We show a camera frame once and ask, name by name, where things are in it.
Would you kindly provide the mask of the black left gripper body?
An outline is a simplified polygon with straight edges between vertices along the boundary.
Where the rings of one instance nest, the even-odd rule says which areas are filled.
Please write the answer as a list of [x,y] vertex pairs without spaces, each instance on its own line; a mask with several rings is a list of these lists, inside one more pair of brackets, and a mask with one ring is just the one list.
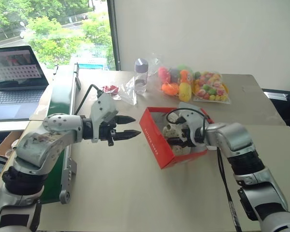
[[99,140],[107,141],[108,146],[113,146],[113,136],[116,133],[116,117],[111,119],[109,122],[102,122],[99,126]]

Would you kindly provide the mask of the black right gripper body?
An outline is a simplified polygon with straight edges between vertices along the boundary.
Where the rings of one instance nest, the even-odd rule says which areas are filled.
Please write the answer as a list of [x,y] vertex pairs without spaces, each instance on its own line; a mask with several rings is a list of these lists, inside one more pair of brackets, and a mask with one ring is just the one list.
[[196,147],[196,145],[193,143],[193,140],[191,139],[190,137],[190,129],[189,128],[186,128],[188,129],[188,136],[182,136],[183,137],[183,144],[181,145],[181,147]]

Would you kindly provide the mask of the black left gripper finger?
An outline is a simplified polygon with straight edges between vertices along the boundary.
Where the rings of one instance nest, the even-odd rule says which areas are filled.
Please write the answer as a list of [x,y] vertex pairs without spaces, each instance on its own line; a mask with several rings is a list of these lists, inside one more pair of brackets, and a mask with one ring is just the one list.
[[138,130],[124,130],[122,132],[115,132],[114,141],[128,140],[138,136],[140,133],[141,132]]
[[136,120],[131,116],[116,116],[116,124],[119,125],[129,124],[134,121]]

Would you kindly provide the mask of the white spotted small shoe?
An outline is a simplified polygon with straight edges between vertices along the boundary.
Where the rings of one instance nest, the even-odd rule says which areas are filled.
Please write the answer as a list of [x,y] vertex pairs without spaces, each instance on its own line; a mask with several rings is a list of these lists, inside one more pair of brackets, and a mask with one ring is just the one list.
[[165,138],[180,137],[182,135],[181,127],[176,124],[167,124],[162,130],[162,135]]
[[179,145],[173,145],[172,146],[172,152],[175,156],[183,156],[183,155],[188,155],[191,153],[191,148],[186,146],[186,147],[181,147]]

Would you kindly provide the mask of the red cardboard shoebox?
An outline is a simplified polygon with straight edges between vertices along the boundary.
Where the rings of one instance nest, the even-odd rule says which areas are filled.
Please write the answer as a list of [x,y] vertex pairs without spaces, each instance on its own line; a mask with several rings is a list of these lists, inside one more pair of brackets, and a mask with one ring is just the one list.
[[189,162],[207,153],[206,146],[193,148],[186,155],[177,155],[162,135],[163,120],[167,113],[171,112],[172,107],[148,107],[145,109],[140,126],[147,139],[147,142],[161,169],[172,167],[176,164]]

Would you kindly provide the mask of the empty clear plastic bag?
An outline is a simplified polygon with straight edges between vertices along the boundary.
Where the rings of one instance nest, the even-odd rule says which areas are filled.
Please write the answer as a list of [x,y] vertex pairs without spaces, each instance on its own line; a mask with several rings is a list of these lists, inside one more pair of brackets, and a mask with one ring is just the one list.
[[132,77],[128,82],[121,84],[118,91],[120,98],[130,105],[137,104],[137,96],[134,89],[135,87],[134,84],[135,84],[134,77]]

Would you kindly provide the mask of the red items in clear bag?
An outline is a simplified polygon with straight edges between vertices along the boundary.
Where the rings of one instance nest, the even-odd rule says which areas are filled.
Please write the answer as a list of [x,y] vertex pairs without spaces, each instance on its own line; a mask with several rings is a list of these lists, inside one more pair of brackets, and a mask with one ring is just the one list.
[[119,87],[114,86],[114,85],[103,86],[103,87],[102,87],[102,90],[103,90],[105,93],[109,93],[109,94],[112,94],[112,95],[117,95],[118,92],[119,92]]

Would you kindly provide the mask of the clear bottle with purple cap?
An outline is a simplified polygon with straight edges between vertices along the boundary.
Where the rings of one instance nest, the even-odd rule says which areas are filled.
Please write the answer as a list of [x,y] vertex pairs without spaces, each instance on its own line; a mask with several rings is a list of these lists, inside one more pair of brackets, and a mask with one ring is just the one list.
[[138,94],[146,92],[148,81],[148,62],[143,58],[137,58],[134,64],[134,90]]

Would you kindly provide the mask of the bag of colourful plush toys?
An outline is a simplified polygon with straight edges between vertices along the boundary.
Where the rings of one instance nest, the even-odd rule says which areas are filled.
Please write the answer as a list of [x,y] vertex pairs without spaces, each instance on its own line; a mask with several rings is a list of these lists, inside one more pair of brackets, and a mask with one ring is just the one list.
[[193,72],[185,65],[169,64],[163,56],[149,55],[149,82],[160,92],[182,102],[192,99]]

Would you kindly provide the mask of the bag of small colourful balls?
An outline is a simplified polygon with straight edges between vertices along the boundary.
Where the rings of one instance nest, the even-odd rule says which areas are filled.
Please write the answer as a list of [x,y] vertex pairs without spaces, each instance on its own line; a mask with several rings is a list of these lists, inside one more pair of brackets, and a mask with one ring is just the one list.
[[192,82],[194,102],[217,102],[230,104],[229,90],[218,72],[195,72]]

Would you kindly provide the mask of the brown cardboard box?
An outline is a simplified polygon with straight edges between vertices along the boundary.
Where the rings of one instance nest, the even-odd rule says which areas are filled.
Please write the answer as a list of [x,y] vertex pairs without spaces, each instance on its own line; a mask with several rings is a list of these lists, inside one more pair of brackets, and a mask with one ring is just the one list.
[[7,159],[10,157],[22,133],[23,130],[12,131],[6,136],[6,138],[0,144],[0,157]]

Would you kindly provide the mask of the open grey laptop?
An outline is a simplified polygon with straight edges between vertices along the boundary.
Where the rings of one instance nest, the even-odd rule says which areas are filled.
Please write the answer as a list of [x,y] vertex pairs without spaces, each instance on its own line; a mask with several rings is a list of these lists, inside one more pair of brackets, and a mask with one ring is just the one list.
[[0,48],[0,121],[28,120],[48,85],[31,46]]

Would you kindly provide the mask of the dark window frame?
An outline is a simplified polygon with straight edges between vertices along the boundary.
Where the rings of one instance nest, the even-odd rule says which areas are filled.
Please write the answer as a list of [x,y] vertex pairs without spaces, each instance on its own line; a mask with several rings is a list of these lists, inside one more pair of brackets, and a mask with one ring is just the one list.
[[107,1],[107,6],[108,6],[108,15],[109,15],[110,30],[111,30],[111,36],[112,36],[112,46],[113,46],[115,67],[117,71],[120,71],[121,62],[120,62],[118,33],[117,33],[117,25],[116,25],[115,0],[106,0],[106,1]]

